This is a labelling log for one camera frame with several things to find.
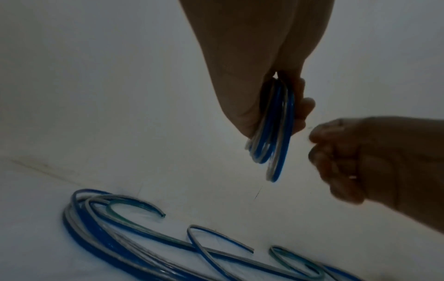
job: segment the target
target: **white wall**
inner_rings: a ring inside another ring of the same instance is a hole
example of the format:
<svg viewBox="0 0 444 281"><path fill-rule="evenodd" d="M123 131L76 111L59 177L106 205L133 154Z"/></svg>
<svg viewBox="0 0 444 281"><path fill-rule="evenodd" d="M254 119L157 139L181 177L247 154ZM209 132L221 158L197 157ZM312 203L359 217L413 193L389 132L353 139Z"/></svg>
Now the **white wall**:
<svg viewBox="0 0 444 281"><path fill-rule="evenodd" d="M303 72L308 127L343 116L444 118L444 2L339 0ZM369 280L441 280L444 238L335 201L293 137L278 183L223 116L173 0L0 1L0 150L120 190L256 247L288 246Z"/></svg>

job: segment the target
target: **bundle of wires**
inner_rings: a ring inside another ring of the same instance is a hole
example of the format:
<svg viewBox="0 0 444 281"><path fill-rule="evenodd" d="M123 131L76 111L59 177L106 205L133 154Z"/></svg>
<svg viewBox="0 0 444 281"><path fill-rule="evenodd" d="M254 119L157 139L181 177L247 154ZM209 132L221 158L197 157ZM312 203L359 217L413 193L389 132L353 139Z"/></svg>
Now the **bundle of wires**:
<svg viewBox="0 0 444 281"><path fill-rule="evenodd" d="M281 80L273 78L269 85L269 93L261 97L261 101L268 99L263 118L245 148L256 163L269 161L266 179L275 182L282 172L293 131L295 97Z"/></svg>
<svg viewBox="0 0 444 281"><path fill-rule="evenodd" d="M197 241L193 231L210 233L253 253L252 248L241 242L198 225L190 225L187 229L190 243L175 239L122 217L112 209L112 206L115 204L136 206L153 212L162 218L165 217L165 213L161 209L137 198L114 195L100 190L82 189L74 192L71 196L71 201L63 212L63 223L69 234L80 246L140 280L221 281L228 279L230 281L241 281L240 277L228 272L217 262L217 260L224 260L272 275L285 277L289 280L320 281L326 276L330 276L336 281L344 280L343 278L346 278L345 280L360 281L359 278L343 270L313 262L280 246L270 247L269 253L286 270L219 250L205 248ZM110 227L109 224L172 247L195 252L201 255L225 279L204 275L163 258L129 239L122 232ZM288 259L302 262L306 270L296 268L288 262Z"/></svg>

